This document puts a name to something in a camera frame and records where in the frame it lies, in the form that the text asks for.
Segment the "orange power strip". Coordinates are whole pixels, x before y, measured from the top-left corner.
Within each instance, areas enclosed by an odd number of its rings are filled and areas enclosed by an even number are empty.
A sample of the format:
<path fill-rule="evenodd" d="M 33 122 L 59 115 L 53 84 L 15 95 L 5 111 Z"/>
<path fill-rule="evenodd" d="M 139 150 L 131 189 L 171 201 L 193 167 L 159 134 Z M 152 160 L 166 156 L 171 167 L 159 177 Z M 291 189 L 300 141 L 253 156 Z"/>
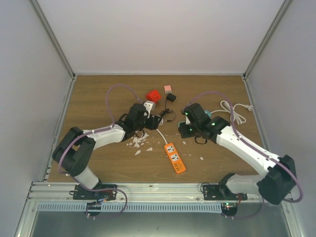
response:
<path fill-rule="evenodd" d="M 167 143 L 164 145 L 167 156 L 169 157 L 171 164 L 177 174 L 186 171 L 185 165 L 183 164 L 177 150 L 173 143 Z"/>

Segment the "pink charger plug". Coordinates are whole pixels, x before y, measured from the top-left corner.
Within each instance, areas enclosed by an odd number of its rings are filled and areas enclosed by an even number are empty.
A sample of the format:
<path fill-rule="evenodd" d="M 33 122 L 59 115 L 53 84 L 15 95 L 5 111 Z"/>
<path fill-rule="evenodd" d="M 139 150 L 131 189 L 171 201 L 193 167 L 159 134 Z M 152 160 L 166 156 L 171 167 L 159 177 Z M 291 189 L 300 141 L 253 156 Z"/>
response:
<path fill-rule="evenodd" d="M 165 85 L 163 88 L 164 88 L 165 94 L 172 93 L 172 88 L 170 85 Z"/>

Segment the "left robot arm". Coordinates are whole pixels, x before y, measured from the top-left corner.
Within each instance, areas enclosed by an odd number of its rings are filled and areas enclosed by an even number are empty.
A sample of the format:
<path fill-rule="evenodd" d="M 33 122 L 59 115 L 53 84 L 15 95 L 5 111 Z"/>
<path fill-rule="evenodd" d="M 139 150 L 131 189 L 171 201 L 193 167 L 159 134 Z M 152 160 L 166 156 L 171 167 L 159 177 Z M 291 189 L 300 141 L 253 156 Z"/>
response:
<path fill-rule="evenodd" d="M 156 130 L 162 119 L 152 115 L 146 103 L 135 103 L 127 114 L 123 114 L 114 124 L 95 130 L 81 130 L 72 127 L 55 148 L 52 159 L 58 168 L 65 170 L 79 184 L 90 199 L 97 199 L 102 193 L 101 180 L 88 167 L 94 150 L 132 138 L 137 131 Z"/>

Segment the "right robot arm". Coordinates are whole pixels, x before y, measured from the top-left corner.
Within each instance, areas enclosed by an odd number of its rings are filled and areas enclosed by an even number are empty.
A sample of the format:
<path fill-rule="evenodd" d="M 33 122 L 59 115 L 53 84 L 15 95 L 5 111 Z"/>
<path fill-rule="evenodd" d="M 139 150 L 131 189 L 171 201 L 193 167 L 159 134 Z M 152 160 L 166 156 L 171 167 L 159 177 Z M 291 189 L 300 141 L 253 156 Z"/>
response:
<path fill-rule="evenodd" d="M 198 103 L 182 110 L 185 122 L 178 125 L 182 138 L 203 138 L 222 146 L 248 163 L 257 175 L 227 174 L 217 184 L 222 199 L 230 200 L 237 194 L 261 196 L 271 204 L 278 205 L 296 185 L 294 159 L 280 157 L 241 135 L 235 126 L 222 117 L 210 118 Z"/>

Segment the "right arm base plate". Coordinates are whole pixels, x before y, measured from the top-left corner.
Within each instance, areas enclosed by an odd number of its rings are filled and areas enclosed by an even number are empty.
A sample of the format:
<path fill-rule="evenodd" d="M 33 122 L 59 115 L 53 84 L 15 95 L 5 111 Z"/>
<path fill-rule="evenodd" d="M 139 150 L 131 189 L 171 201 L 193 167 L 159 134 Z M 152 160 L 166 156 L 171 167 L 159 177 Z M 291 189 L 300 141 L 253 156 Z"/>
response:
<path fill-rule="evenodd" d="M 233 194 L 228 188 L 220 189 L 218 184 L 202 183 L 200 191 L 204 200 L 239 201 L 247 200 L 247 194 Z"/>

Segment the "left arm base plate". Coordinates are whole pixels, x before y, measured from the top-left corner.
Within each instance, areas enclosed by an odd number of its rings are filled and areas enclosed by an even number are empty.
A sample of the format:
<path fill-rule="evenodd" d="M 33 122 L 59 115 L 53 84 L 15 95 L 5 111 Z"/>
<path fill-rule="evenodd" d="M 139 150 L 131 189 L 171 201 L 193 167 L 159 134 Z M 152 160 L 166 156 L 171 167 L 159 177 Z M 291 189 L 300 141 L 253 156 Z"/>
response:
<path fill-rule="evenodd" d="M 116 199 L 116 188 L 117 185 L 114 184 L 102 184 L 97 189 L 106 189 L 102 192 L 92 192 L 84 189 L 80 185 L 75 185 L 75 189 L 69 191 L 69 194 L 73 197 L 74 200 L 115 200 Z"/>

